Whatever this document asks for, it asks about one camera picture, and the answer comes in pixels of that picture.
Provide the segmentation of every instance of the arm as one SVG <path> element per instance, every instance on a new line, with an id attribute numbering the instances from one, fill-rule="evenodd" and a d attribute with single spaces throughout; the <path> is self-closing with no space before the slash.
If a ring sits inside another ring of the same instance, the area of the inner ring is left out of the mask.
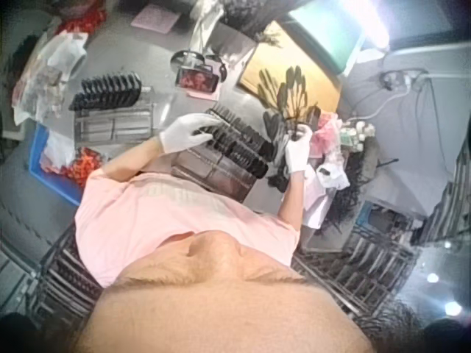
<path id="1" fill-rule="evenodd" d="M 162 153 L 160 139 L 153 137 L 105 164 L 103 172 L 117 182 L 127 182 Z"/>
<path id="2" fill-rule="evenodd" d="M 288 190 L 278 211 L 278 218 L 296 230 L 301 230 L 303 199 L 304 173 L 296 171 L 289 176 Z"/>
<path id="3" fill-rule="evenodd" d="M 302 224 L 304 170 L 308 164 L 311 136 L 312 131 L 309 126 L 299 125 L 297 140 L 289 140 L 286 145 L 286 165 L 290 176 L 288 190 L 278 211 L 278 218 L 292 225 L 297 231 L 301 230 Z"/>
<path id="4" fill-rule="evenodd" d="M 219 120 L 208 114 L 180 116 L 158 136 L 111 160 L 103 167 L 103 171 L 112 180 L 127 182 L 154 158 L 166 153 L 183 151 L 211 140 L 212 134 L 194 135 L 194 132 L 204 126 L 217 124 Z"/>

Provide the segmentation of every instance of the wall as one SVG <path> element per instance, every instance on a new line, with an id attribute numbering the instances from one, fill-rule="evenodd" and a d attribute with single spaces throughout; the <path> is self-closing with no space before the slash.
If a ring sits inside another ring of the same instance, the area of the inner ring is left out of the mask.
<path id="1" fill-rule="evenodd" d="M 388 70 L 424 68 L 431 74 L 463 74 L 461 79 L 432 79 L 439 115 L 445 161 L 439 138 L 433 101 L 429 88 L 386 105 L 372 122 L 377 127 L 380 160 L 399 158 L 398 163 L 378 170 L 369 195 L 398 210 L 430 215 L 440 201 L 442 191 L 453 178 L 456 157 L 467 131 L 471 109 L 471 43 L 408 49 L 386 55 L 383 59 L 357 63 L 344 84 L 339 113 L 348 118 L 351 106 L 378 90 L 378 76 Z M 369 115 L 395 93 L 382 90 L 355 109 Z"/>

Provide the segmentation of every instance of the stainless steel table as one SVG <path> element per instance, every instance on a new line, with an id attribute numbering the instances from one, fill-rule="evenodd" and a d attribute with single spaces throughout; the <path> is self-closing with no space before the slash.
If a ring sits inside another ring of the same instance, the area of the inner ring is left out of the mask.
<path id="1" fill-rule="evenodd" d="M 106 23 L 93 36 L 87 46 L 87 58 L 77 75 L 68 83 L 60 119 L 46 119 L 44 124 L 62 135 L 74 137 L 74 112 L 68 110 L 74 94 L 81 90 L 82 79 L 106 73 L 135 71 L 143 85 L 152 86 L 156 92 L 156 116 L 154 126 L 170 124 L 176 117 L 186 113 L 203 112 L 212 107 L 214 101 L 193 99 L 174 86 L 175 73 L 170 68 L 170 58 L 178 50 L 188 48 L 191 31 L 180 33 L 172 30 L 167 35 L 132 27 L 133 15 L 111 12 Z M 263 126 L 263 107 L 258 99 L 237 88 L 237 81 L 244 68 L 244 60 L 230 68 L 228 78 L 222 86 L 219 103 L 237 113 L 254 129 L 266 136 Z M 110 156 L 129 146 L 106 146 L 99 148 Z M 282 194 L 269 188 L 266 179 L 258 181 L 245 204 L 254 210 L 268 213 L 278 211 Z"/>

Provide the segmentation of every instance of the metal rack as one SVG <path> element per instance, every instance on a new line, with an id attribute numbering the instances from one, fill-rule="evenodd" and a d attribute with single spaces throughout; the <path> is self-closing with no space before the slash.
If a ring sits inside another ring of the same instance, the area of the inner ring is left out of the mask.
<path id="1" fill-rule="evenodd" d="M 471 240 L 471 133 L 468 132 L 456 159 L 455 177 L 443 191 L 442 200 L 414 243 L 426 246 L 451 242 L 452 251 L 459 251 Z"/>
<path id="2" fill-rule="evenodd" d="M 294 255 L 292 267 L 353 316 L 375 316 L 404 285 L 419 253 L 356 225 L 341 252 Z"/>
<path id="3" fill-rule="evenodd" d="M 216 106 L 208 113 L 222 121 L 214 139 L 180 152 L 173 160 L 171 174 L 242 202 L 268 171 L 272 145 L 229 110 Z"/>
<path id="4" fill-rule="evenodd" d="M 80 260 L 71 226 L 41 261 L 28 315 L 38 325 L 58 318 L 69 327 L 81 327 L 102 291 Z"/>
<path id="5" fill-rule="evenodd" d="M 155 103 L 153 88 L 142 88 L 132 107 L 78 110 L 74 119 L 77 147 L 140 143 L 152 136 Z"/>

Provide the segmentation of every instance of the cardboard sheet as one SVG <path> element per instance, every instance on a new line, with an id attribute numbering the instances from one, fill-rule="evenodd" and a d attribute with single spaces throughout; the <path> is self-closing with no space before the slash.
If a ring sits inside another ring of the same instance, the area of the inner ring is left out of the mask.
<path id="1" fill-rule="evenodd" d="M 272 22 L 267 31 L 275 33 L 280 47 L 268 44 L 258 45 L 252 59 L 242 74 L 239 84 L 257 96 L 257 85 L 261 83 L 259 71 L 268 69 L 269 73 L 279 82 L 286 81 L 286 70 L 299 65 L 306 77 L 308 106 L 316 102 L 328 112 L 335 112 L 339 104 L 341 85 L 336 77 L 329 77 L 313 59 L 311 59 L 281 28 Z"/>

